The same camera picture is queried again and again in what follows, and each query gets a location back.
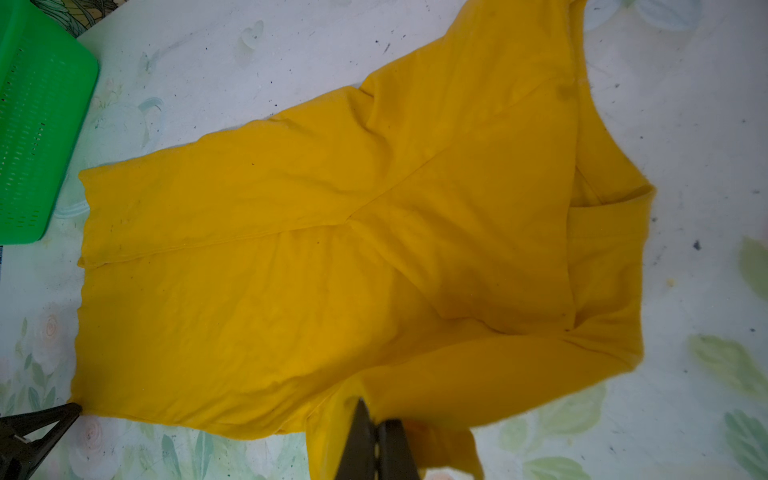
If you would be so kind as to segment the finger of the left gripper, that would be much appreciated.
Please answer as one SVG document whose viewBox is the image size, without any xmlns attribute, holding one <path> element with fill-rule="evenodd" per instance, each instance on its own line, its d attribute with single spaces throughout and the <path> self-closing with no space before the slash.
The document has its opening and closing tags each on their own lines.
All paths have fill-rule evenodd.
<svg viewBox="0 0 768 480">
<path fill-rule="evenodd" d="M 30 479 L 82 411 L 79 404 L 67 403 L 2 417 L 1 479 Z"/>
</svg>

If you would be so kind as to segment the green plastic basket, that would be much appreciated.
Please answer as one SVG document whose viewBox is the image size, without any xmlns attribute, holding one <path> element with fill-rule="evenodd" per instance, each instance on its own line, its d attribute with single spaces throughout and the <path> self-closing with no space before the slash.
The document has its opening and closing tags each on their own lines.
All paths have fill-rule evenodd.
<svg viewBox="0 0 768 480">
<path fill-rule="evenodd" d="M 32 2 L 2 2 L 3 245 L 44 236 L 98 70 L 96 58 Z"/>
</svg>

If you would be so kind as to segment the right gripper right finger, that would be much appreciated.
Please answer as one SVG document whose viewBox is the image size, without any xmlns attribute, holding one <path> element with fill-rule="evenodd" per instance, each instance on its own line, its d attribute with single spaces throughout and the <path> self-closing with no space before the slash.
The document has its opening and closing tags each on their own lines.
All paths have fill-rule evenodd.
<svg viewBox="0 0 768 480">
<path fill-rule="evenodd" d="M 403 423 L 387 420 L 378 426 L 378 478 L 420 480 Z"/>
</svg>

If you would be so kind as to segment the yellow t shirt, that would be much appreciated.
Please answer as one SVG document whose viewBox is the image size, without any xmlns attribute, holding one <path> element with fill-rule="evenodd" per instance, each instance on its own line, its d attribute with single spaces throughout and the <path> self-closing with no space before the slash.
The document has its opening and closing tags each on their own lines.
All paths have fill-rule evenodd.
<svg viewBox="0 0 768 480">
<path fill-rule="evenodd" d="M 72 398 L 336 474 L 355 406 L 418 466 L 633 370 L 653 186 L 594 107 L 581 1 L 447 33 L 273 117 L 81 172 Z"/>
</svg>

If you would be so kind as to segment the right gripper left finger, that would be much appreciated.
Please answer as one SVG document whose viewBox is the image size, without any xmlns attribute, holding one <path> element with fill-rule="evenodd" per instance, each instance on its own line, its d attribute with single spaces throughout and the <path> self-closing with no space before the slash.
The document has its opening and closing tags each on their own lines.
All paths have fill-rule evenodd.
<svg viewBox="0 0 768 480">
<path fill-rule="evenodd" d="M 375 480 L 378 472 L 377 430 L 363 399 L 354 411 L 335 480 Z"/>
</svg>

